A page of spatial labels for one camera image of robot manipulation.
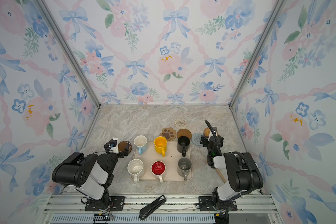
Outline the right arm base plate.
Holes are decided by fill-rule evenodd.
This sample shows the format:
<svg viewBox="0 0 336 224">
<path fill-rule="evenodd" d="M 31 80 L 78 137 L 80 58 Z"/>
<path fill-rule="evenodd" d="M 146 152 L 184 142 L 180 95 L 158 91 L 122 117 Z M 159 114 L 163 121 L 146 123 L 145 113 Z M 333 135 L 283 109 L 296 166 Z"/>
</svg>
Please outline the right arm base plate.
<svg viewBox="0 0 336 224">
<path fill-rule="evenodd" d="M 238 211 L 235 201 L 213 200 L 212 196 L 198 197 L 198 203 L 195 205 L 195 208 L 200 211 L 213 211 L 218 213 L 224 212 L 226 208 L 228 208 L 229 212 Z"/>
</svg>

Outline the black mug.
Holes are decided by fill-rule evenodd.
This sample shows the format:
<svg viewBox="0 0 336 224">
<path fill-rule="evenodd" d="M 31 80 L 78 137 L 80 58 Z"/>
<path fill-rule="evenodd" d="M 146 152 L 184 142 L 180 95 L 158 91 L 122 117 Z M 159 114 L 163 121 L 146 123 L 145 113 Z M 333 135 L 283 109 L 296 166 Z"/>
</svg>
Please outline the black mug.
<svg viewBox="0 0 336 224">
<path fill-rule="evenodd" d="M 190 139 L 186 136 L 181 136 L 177 141 L 177 151 L 182 154 L 183 157 L 186 156 L 190 145 Z"/>
</svg>

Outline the light blue woven coaster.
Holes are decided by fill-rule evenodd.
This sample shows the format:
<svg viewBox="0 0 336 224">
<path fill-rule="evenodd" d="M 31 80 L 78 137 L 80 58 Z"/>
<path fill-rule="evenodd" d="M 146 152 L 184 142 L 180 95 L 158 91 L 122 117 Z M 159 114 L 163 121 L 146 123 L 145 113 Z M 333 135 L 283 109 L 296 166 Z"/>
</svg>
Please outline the light blue woven coaster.
<svg viewBox="0 0 336 224">
<path fill-rule="evenodd" d="M 197 146 L 202 146 L 201 137 L 204 136 L 203 133 L 194 133 L 191 137 L 191 142 Z"/>
</svg>

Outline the cork paw print coaster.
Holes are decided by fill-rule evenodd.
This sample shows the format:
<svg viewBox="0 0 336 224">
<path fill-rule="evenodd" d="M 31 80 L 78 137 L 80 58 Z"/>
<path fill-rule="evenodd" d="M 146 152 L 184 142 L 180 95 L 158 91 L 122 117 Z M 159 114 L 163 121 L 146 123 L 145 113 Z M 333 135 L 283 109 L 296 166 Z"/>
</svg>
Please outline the cork paw print coaster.
<svg viewBox="0 0 336 224">
<path fill-rule="evenodd" d="M 174 140 L 176 138 L 176 130 L 172 127 L 165 127 L 160 133 L 160 136 L 166 138 L 167 141 Z"/>
</svg>

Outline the plain round wooden coaster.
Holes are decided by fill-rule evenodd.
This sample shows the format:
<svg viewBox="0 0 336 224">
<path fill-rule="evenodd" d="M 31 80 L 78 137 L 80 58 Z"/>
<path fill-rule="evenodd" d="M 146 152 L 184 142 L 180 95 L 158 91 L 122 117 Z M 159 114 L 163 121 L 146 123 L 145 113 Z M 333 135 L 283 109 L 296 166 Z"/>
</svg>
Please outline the plain round wooden coaster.
<svg viewBox="0 0 336 224">
<path fill-rule="evenodd" d="M 177 133 L 176 133 L 176 137 L 179 139 L 180 137 L 185 136 L 189 139 L 192 138 L 192 133 L 190 130 L 188 129 L 180 129 Z"/>
</svg>

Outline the beige serving tray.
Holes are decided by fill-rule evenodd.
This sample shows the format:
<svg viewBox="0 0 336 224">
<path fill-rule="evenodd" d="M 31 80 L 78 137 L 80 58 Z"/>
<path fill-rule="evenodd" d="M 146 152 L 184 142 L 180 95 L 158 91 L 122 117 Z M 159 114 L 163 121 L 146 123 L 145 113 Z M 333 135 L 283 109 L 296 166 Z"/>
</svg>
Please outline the beige serving tray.
<svg viewBox="0 0 336 224">
<path fill-rule="evenodd" d="M 148 149 L 143 154 L 139 155 L 139 150 L 135 148 L 134 159 L 139 159 L 144 164 L 145 174 L 140 178 L 140 181 L 159 181 L 157 177 L 151 172 L 151 166 L 156 161 L 162 161 L 166 165 L 165 176 L 163 181 L 183 182 L 184 177 L 178 174 L 178 161 L 183 156 L 177 151 L 177 141 L 168 141 L 167 153 L 163 157 L 156 152 L 153 141 L 147 142 Z"/>
</svg>

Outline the red interior white mug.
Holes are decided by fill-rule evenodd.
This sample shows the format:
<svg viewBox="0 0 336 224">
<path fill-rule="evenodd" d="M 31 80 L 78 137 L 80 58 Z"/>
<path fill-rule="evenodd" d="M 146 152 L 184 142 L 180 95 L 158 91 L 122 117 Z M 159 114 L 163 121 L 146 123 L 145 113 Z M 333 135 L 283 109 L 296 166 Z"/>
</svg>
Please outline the red interior white mug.
<svg viewBox="0 0 336 224">
<path fill-rule="evenodd" d="M 151 166 L 152 174 L 159 180 L 160 183 L 163 183 L 165 171 L 166 165 L 163 161 L 155 161 Z"/>
</svg>

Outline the wooden mallet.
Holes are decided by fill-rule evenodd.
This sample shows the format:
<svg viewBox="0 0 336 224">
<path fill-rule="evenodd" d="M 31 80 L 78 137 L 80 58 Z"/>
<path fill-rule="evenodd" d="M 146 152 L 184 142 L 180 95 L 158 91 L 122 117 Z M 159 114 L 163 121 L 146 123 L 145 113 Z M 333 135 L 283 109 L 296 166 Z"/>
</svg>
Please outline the wooden mallet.
<svg viewBox="0 0 336 224">
<path fill-rule="evenodd" d="M 218 173 L 218 175 L 222 179 L 223 183 L 226 183 L 226 179 L 224 178 L 224 176 L 222 175 L 222 173 L 219 171 L 219 169 L 215 169 L 215 171 Z"/>
</svg>

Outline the multicolour woven rope coaster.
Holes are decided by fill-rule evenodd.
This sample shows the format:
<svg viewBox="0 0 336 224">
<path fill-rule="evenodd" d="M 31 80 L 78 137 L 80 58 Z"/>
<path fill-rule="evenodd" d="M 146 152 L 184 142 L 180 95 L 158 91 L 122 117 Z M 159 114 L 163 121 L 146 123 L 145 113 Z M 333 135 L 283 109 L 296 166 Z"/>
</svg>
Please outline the multicolour woven rope coaster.
<svg viewBox="0 0 336 224">
<path fill-rule="evenodd" d="M 188 127 L 189 123 L 186 119 L 177 119 L 175 121 L 175 126 L 178 129 L 186 129 Z"/>
</svg>

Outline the wicker rattan coaster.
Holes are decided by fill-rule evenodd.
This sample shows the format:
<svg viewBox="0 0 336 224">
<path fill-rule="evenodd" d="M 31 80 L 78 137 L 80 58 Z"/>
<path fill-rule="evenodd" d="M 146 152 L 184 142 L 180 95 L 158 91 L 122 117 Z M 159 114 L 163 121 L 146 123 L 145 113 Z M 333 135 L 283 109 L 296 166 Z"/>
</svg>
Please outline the wicker rattan coaster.
<svg viewBox="0 0 336 224">
<path fill-rule="evenodd" d="M 213 127 L 213 131 L 217 133 L 217 128 L 216 127 Z M 209 137 L 211 136 L 211 131 L 209 128 L 206 128 L 204 131 L 203 131 L 203 134 L 205 137 Z"/>
</svg>

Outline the scratched dark wooden coaster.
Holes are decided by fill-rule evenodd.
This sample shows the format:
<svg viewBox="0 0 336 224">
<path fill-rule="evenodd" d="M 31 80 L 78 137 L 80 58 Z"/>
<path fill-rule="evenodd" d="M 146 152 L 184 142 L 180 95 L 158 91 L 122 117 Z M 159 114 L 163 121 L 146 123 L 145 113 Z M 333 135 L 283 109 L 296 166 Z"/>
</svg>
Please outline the scratched dark wooden coaster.
<svg viewBox="0 0 336 224">
<path fill-rule="evenodd" d="M 132 152 L 132 145 L 130 141 L 122 141 L 118 144 L 119 152 L 122 152 L 124 156 L 128 156 Z"/>
</svg>

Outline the yellow mug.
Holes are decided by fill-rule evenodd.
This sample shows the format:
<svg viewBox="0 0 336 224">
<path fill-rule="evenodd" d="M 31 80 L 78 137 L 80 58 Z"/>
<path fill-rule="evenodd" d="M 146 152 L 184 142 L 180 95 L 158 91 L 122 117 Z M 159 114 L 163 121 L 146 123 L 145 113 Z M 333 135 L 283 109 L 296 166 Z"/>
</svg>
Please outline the yellow mug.
<svg viewBox="0 0 336 224">
<path fill-rule="evenodd" d="M 166 156 L 167 151 L 167 139 L 163 136 L 159 136 L 154 140 L 154 147 L 157 153 L 161 154 L 163 157 Z"/>
</svg>

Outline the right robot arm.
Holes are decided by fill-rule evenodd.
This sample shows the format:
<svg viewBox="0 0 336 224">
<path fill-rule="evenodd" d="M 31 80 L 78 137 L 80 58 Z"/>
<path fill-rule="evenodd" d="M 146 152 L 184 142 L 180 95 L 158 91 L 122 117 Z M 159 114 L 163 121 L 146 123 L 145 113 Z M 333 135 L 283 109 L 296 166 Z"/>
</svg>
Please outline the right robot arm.
<svg viewBox="0 0 336 224">
<path fill-rule="evenodd" d="M 201 136 L 200 143 L 207 148 L 207 163 L 213 169 L 225 169 L 228 180 L 216 187 L 211 195 L 212 205 L 222 210 L 236 199 L 261 189 L 264 181 L 250 153 L 222 153 L 224 138 L 220 135 Z"/>
</svg>

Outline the light blue mug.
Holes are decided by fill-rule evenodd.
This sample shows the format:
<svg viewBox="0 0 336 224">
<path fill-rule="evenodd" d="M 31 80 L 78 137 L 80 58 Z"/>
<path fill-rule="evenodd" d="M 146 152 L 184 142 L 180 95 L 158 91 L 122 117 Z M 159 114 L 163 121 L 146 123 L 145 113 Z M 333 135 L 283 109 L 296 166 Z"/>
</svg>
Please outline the light blue mug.
<svg viewBox="0 0 336 224">
<path fill-rule="evenodd" d="M 146 136 L 144 136 L 144 135 L 137 136 L 134 139 L 134 145 L 136 146 L 136 149 L 138 150 L 139 155 L 146 152 L 147 149 L 148 149 Z"/>
</svg>

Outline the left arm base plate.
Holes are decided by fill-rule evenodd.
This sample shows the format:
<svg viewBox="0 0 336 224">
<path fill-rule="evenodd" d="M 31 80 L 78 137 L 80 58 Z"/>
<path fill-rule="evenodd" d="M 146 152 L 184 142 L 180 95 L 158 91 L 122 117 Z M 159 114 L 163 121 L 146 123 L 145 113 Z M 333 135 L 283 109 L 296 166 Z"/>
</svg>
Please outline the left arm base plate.
<svg viewBox="0 0 336 224">
<path fill-rule="evenodd" d="M 85 211 L 92 212 L 107 212 L 107 211 L 123 211 L 125 205 L 124 196 L 110 196 L 110 204 L 105 209 L 99 208 L 99 206 L 94 206 L 93 204 L 86 204 Z"/>
</svg>

